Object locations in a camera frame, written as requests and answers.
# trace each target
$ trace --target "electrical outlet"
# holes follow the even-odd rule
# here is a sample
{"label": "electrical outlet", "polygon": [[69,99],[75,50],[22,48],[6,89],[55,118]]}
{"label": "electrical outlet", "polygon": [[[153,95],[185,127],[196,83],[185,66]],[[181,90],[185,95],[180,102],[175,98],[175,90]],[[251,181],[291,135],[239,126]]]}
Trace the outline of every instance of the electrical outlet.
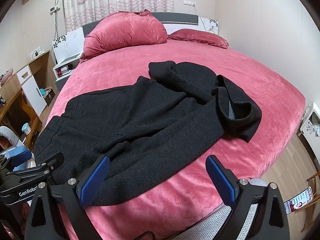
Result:
{"label": "electrical outlet", "polygon": [[53,13],[59,11],[60,8],[61,8],[60,4],[55,5],[54,7],[50,8],[50,14],[53,14]]}
{"label": "electrical outlet", "polygon": [[183,4],[185,4],[185,5],[191,5],[191,6],[196,6],[196,2],[187,1],[187,0],[183,0]]}

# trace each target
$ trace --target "tissue box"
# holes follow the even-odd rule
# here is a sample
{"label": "tissue box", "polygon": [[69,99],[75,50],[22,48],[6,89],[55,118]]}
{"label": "tissue box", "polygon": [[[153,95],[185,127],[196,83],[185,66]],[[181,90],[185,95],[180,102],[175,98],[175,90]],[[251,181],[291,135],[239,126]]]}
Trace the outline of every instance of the tissue box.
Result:
{"label": "tissue box", "polygon": [[69,67],[64,66],[64,67],[61,67],[60,70],[61,70],[61,75],[64,75],[64,74],[68,73]]}

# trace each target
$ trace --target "gray knit fabric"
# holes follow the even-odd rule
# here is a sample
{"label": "gray knit fabric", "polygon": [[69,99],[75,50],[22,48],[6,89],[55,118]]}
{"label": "gray knit fabric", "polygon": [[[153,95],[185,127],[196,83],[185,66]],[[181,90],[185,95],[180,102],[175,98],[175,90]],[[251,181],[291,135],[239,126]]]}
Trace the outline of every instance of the gray knit fabric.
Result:
{"label": "gray knit fabric", "polygon": [[[267,186],[261,179],[250,179],[249,182],[252,185]],[[246,238],[256,213],[257,206],[258,204],[251,205],[237,240],[244,240]],[[230,211],[231,208],[229,206],[221,204],[200,222],[172,240],[212,240],[227,219]]]}

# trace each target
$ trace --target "pink pillowcase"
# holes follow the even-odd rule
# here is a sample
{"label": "pink pillowcase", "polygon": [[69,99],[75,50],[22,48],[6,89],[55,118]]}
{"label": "pink pillowcase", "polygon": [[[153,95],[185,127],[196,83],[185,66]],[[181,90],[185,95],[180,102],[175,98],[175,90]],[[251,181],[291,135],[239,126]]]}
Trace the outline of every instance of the pink pillowcase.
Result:
{"label": "pink pillowcase", "polygon": [[222,37],[198,30],[181,29],[168,36],[169,40],[191,41],[227,49],[229,43]]}
{"label": "pink pillowcase", "polygon": [[108,51],[167,42],[167,31],[148,10],[108,15],[84,40],[80,63]]}

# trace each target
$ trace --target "nightstand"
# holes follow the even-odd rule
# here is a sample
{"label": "nightstand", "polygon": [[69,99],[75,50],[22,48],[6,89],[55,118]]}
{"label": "nightstand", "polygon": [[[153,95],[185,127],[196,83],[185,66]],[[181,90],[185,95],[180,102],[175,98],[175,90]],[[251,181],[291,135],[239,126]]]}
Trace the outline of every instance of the nightstand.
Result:
{"label": "nightstand", "polygon": [[318,163],[320,163],[320,137],[316,134],[316,129],[312,122],[313,119],[317,119],[320,122],[320,108],[315,102],[311,102],[306,108],[306,115],[303,118],[302,125],[300,127],[300,133],[304,135],[308,143],[310,144]]}

